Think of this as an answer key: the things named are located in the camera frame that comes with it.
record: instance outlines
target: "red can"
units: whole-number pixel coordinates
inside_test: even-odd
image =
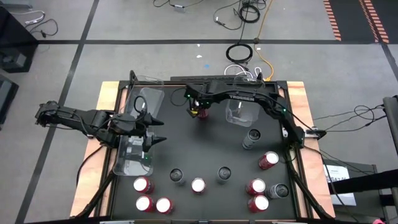
[[[250,183],[246,185],[245,189],[249,195],[264,194],[264,191],[266,190],[266,183],[263,180],[256,178],[250,181]]]
[[[279,156],[276,152],[266,152],[260,159],[259,159],[259,167],[261,169],[269,169],[273,167],[275,164],[279,162]]]
[[[168,198],[160,198],[156,202],[156,209],[158,212],[160,212],[162,214],[169,214],[173,210],[173,203]]]
[[[154,201],[148,196],[141,196],[137,199],[136,207],[142,212],[153,212],[155,210]]]
[[[263,195],[257,195],[248,202],[249,210],[252,213],[263,212],[268,208],[268,205],[268,199]]]
[[[138,177],[134,181],[134,189],[143,194],[150,194],[154,191],[155,185],[147,177]]]
[[[202,178],[195,178],[192,181],[192,191],[196,194],[202,194],[206,189],[206,183]]]

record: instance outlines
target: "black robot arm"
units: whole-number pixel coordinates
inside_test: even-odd
[[[184,94],[190,102],[187,110],[192,117],[199,114],[200,110],[208,109],[213,103],[223,100],[239,100],[254,102],[261,105],[262,109],[272,118],[278,119],[288,132],[289,144],[304,147],[304,130],[296,126],[293,116],[287,112],[287,102],[279,94],[270,93],[265,88],[244,86],[231,86],[218,80],[212,80],[204,85],[188,84]]]
[[[137,118],[129,114],[116,114],[106,110],[82,111],[60,106],[55,101],[41,104],[36,114],[36,124],[46,127],[48,124],[62,124],[81,131],[86,136],[94,136],[106,147],[119,147],[121,136],[138,136],[143,138],[142,150],[148,152],[154,144],[166,140],[163,137],[147,137],[150,125],[163,125],[150,113],[141,111]]]

